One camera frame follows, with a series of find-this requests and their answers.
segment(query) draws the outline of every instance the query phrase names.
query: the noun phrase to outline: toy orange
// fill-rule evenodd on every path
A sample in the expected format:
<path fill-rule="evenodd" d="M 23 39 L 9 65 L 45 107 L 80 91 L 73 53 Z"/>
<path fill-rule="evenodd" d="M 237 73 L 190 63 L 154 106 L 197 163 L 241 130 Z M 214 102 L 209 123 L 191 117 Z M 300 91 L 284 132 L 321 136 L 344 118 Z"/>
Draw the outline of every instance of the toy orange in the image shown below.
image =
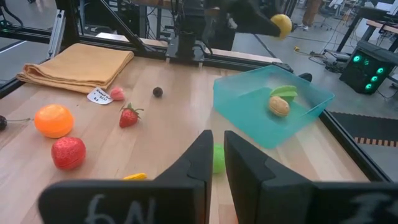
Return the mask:
<path fill-rule="evenodd" d="M 36 112 L 34 123 L 44 136 L 60 138 L 72 130 L 73 116 L 62 105 L 47 105 Z"/>

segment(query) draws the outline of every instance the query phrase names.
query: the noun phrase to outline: chair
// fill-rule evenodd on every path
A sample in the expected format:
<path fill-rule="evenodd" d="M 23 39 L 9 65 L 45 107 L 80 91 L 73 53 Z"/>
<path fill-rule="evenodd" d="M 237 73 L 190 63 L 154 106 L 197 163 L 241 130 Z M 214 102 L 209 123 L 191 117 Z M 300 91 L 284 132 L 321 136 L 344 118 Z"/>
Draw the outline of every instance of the chair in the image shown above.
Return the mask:
<path fill-rule="evenodd" d="M 320 24 L 320 27 L 326 27 L 326 30 L 332 30 L 333 27 L 329 24 L 326 23 L 326 20 L 329 17 L 335 16 L 335 12 L 333 11 L 333 8 L 329 8 L 327 6 L 327 2 L 323 2 L 323 6 L 319 8 L 318 10 L 319 15 L 323 17 L 323 20 L 321 22 L 314 22 L 314 24 Z"/>

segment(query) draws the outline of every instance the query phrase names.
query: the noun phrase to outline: white label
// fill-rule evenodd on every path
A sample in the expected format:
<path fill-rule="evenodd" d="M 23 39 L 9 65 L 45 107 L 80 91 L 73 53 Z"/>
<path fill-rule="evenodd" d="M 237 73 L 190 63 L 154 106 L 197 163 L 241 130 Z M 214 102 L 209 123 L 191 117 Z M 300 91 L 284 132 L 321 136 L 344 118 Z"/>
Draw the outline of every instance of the white label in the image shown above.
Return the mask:
<path fill-rule="evenodd" d="M 87 95 L 87 98 L 94 103 L 101 104 L 101 105 L 107 105 L 112 103 L 113 99 L 105 93 L 102 89 L 95 87 L 91 93 Z"/>
<path fill-rule="evenodd" d="M 105 198 L 105 195 L 98 194 L 95 195 L 93 199 L 91 199 L 90 204 L 88 205 L 88 215 L 85 218 L 86 224 L 95 224 L 97 221 L 103 221 L 102 223 L 106 222 L 107 224 L 116 224 L 114 219 L 107 214 L 96 212 L 97 205 L 100 202 L 100 199 Z M 141 204 L 139 202 L 133 201 L 130 204 L 129 212 L 126 217 L 126 221 L 124 224 L 153 224 L 155 220 L 155 199 L 149 199 L 149 209 L 148 209 L 148 216 L 146 220 L 144 219 L 144 215 L 142 214 Z"/>

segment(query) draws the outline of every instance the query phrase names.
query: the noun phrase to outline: concrete floor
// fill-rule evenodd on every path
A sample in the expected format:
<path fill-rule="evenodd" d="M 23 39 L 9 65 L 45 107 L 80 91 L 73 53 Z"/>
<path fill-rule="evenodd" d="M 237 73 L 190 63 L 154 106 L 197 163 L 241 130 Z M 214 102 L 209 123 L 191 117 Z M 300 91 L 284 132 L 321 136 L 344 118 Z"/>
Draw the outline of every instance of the concrete floor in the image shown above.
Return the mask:
<path fill-rule="evenodd" d="M 53 0 L 37 0 L 36 4 L 28 4 L 26 0 L 7 1 L 9 9 L 19 16 L 26 26 L 47 29 L 52 26 L 55 16 L 55 3 Z M 149 16 L 150 26 L 153 32 L 156 27 L 156 11 Z M 169 11 L 163 11 L 162 25 L 171 25 L 171 16 Z M 303 10 L 296 8 L 292 16 L 294 22 L 300 22 Z M 323 18 L 317 15 L 316 21 L 322 21 Z M 339 81 L 339 74 L 331 73 L 325 70 L 323 65 L 319 65 L 308 59 L 307 56 L 295 54 L 295 46 L 300 47 L 302 52 L 321 52 L 324 48 L 336 49 L 340 40 L 343 38 L 349 24 L 335 19 L 328 19 L 327 23 L 335 30 L 326 31 L 325 28 L 312 27 L 305 32 L 297 29 L 285 40 L 279 41 L 273 37 L 259 36 L 260 39 L 279 57 L 283 62 L 289 64 L 296 74 L 310 72 L 313 75 L 314 84 L 332 91 L 336 96 L 327 108 L 330 111 L 339 111 L 345 113 L 356 113 L 368 116 L 378 116 L 385 118 L 398 119 L 397 97 L 384 100 L 379 94 L 360 95 L 354 92 L 348 85 Z M 347 41 L 343 51 L 352 52 L 356 46 L 356 37 Z M 0 49 L 17 40 L 0 38 Z M 391 42 L 385 38 L 381 46 L 388 48 Z M 48 46 L 31 42 L 23 42 L 14 46 L 12 49 L 0 54 L 0 83 L 9 80 L 19 72 L 24 63 L 39 63 L 45 57 Z M 236 34 L 233 51 L 249 54 L 264 55 L 270 57 L 269 53 L 262 48 L 261 44 L 252 34 Z M 389 88 L 391 81 L 386 80 L 379 91 L 386 96 L 394 94 L 394 90 Z M 361 146 L 390 176 L 394 181 L 398 181 L 398 172 L 395 170 L 398 151 L 392 147 L 382 146 Z"/>

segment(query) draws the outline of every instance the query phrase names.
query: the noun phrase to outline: wooden table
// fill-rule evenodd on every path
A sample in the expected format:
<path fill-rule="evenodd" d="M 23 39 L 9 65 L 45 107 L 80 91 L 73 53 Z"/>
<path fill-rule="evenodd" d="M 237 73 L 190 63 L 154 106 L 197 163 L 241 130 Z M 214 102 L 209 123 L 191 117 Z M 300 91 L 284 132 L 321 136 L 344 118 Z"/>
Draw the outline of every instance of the wooden table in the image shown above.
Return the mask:
<path fill-rule="evenodd" d="M 373 32 L 376 30 L 376 28 L 380 28 L 383 26 L 383 24 L 372 21 L 372 20 L 367 20 L 366 24 L 369 26 L 365 33 L 362 36 L 362 40 L 368 41 L 369 38 L 371 38 Z M 384 30 L 398 34 L 398 28 L 392 27 L 392 26 L 384 26 Z M 391 52 L 394 52 L 398 48 L 398 38 L 392 43 L 390 48 L 388 49 Z"/>
<path fill-rule="evenodd" d="M 0 133 L 1 223 L 41 223 L 37 197 L 60 180 L 121 179 L 138 172 L 154 179 L 204 129 L 213 131 L 215 144 L 223 143 L 224 130 L 253 143 L 212 108 L 214 80 L 235 73 L 239 72 L 134 57 L 113 86 L 121 86 L 126 102 L 145 111 L 135 126 L 124 129 L 119 127 L 124 102 L 102 106 L 81 93 L 22 85 L 0 101 L 0 114 L 8 119 L 32 118 L 44 105 L 63 104 L 75 117 L 69 135 L 84 141 L 87 155 L 78 169 L 57 170 L 50 153 L 55 140 L 39 134 L 32 121 L 10 123 Z M 156 86 L 163 88 L 161 99 L 152 96 Z M 368 181 L 319 119 L 264 153 L 311 180 Z M 225 173 L 214 175 L 210 210 L 210 223 L 236 223 Z"/>

